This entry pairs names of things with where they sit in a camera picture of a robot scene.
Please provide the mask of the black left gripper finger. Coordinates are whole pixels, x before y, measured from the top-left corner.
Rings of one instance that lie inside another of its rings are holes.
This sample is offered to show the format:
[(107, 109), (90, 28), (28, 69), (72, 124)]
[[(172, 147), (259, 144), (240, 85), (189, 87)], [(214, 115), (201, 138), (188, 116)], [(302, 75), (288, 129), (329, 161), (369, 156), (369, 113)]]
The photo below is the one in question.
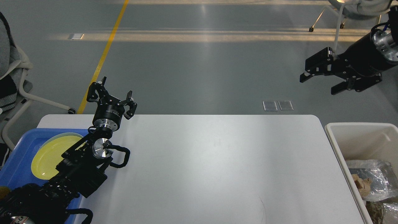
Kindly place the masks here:
[(107, 77), (104, 76), (101, 81), (92, 82), (88, 88), (86, 96), (87, 102), (95, 102), (98, 105), (111, 105), (114, 103), (113, 97), (105, 89), (105, 82)]
[(133, 94), (133, 91), (129, 91), (127, 93), (126, 99), (122, 100), (120, 102), (120, 106), (122, 106), (123, 108), (125, 106), (128, 106), (128, 110), (125, 109), (125, 111), (123, 113), (123, 116), (126, 119), (131, 119), (135, 115), (135, 112), (136, 112), (136, 109), (137, 109), (137, 106), (138, 106), (138, 104), (134, 102), (132, 94)]

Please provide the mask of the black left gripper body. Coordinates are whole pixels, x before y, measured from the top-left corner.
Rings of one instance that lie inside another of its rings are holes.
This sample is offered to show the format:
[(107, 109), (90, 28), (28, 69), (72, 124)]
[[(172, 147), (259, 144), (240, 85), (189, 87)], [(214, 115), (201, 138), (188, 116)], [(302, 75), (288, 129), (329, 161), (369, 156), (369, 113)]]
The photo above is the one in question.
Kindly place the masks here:
[(120, 128), (124, 113), (125, 108), (123, 106), (99, 103), (92, 123), (96, 128), (105, 127), (115, 132)]

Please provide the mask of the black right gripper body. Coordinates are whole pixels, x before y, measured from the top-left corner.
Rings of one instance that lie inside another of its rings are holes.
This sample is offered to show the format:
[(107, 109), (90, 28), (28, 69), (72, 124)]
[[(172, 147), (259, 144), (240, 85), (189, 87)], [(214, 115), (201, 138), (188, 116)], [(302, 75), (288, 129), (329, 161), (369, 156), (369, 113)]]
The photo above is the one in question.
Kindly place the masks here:
[(333, 62), (333, 75), (356, 80), (381, 80), (381, 73), (397, 66), (397, 42), (391, 33), (371, 31)]

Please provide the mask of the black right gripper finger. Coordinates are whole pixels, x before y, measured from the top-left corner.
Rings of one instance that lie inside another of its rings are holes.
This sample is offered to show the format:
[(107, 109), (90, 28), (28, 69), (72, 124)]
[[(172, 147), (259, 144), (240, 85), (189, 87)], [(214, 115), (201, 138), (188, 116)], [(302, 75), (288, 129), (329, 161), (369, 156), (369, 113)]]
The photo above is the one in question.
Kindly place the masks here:
[(360, 77), (360, 78), (347, 78), (346, 81), (341, 82), (331, 88), (331, 95), (336, 95), (345, 90), (362, 92), (367, 88), (370, 88), (382, 81), (382, 75), (375, 75), (372, 77)]
[(300, 75), (299, 81), (301, 83), (309, 80), (313, 76), (318, 75), (335, 75), (333, 71), (334, 52), (331, 47), (326, 47), (305, 61), (304, 72)]

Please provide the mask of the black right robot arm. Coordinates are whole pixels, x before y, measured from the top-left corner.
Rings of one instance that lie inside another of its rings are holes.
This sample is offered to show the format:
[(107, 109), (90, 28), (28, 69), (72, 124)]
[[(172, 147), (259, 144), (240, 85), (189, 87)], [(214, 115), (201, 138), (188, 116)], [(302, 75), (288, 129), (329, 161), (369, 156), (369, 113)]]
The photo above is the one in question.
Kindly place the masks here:
[(332, 95), (345, 90), (364, 91), (382, 81), (382, 72), (397, 66), (397, 34), (397, 6), (392, 6), (387, 22), (375, 25), (342, 54), (337, 55), (331, 47), (326, 47), (307, 58), (299, 81), (333, 75), (343, 82), (331, 88)]

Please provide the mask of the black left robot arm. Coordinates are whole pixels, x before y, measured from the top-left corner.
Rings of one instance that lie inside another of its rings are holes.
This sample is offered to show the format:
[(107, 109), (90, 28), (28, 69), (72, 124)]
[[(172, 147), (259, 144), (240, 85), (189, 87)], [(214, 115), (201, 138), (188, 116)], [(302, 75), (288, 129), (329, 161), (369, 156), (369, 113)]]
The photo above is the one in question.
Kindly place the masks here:
[(2, 224), (64, 224), (76, 214), (85, 214), (82, 223), (91, 223), (90, 209), (68, 206), (75, 198), (88, 198), (98, 190), (108, 178), (108, 167), (123, 168), (128, 164), (130, 150), (110, 139), (120, 128), (122, 118), (131, 119), (137, 108), (132, 91), (120, 100), (108, 93), (105, 82), (106, 77), (88, 88), (86, 100), (97, 103), (88, 133), (61, 155), (54, 177), (42, 186), (25, 184), (1, 199)]

